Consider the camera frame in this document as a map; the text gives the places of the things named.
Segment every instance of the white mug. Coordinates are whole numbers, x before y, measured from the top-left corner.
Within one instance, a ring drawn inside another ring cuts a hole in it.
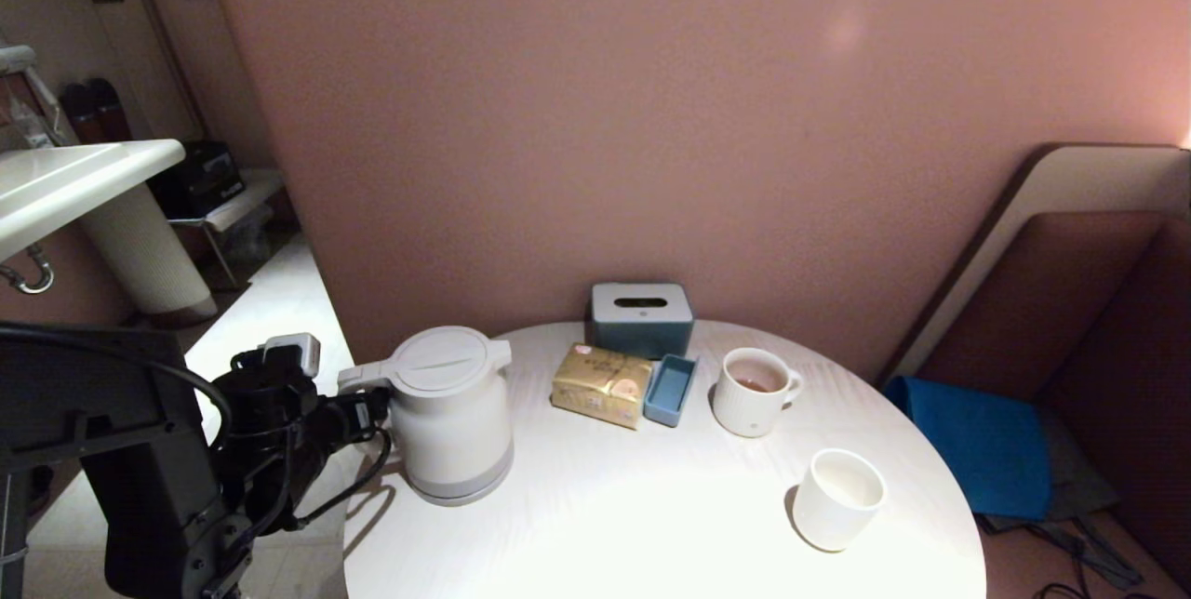
[[[769,433],[781,408],[803,392],[803,376],[760,348],[724,356],[711,411],[725,430],[741,436]]]
[[[852,544],[885,503],[885,479],[867,460],[838,448],[811,457],[792,516],[811,545],[835,553]]]

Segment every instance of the butter package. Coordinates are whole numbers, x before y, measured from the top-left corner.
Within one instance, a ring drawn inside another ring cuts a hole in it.
[[[554,374],[550,404],[635,430],[653,370],[647,358],[578,343]]]

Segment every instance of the small blue dish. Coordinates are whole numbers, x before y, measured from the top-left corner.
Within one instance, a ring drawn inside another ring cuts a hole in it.
[[[694,382],[696,362],[667,355],[654,370],[646,393],[644,416],[655,423],[676,428],[682,417],[682,404]]]

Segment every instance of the blue cushion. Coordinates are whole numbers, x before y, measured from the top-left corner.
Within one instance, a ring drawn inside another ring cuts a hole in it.
[[[910,378],[890,381],[885,397],[939,450],[972,512],[1046,518],[1050,458],[1034,405]]]

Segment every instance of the drain pipe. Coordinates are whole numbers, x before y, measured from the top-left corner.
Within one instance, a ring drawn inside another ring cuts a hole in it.
[[[0,276],[8,279],[8,285],[21,291],[24,294],[42,294],[43,291],[50,289],[50,286],[54,285],[54,268],[50,267],[50,261],[45,258],[45,251],[42,250],[42,245],[38,243],[26,248],[25,255],[29,255],[29,258],[33,260],[33,263],[42,272],[40,280],[33,285],[29,285],[25,281],[25,276],[4,264],[0,264]]]

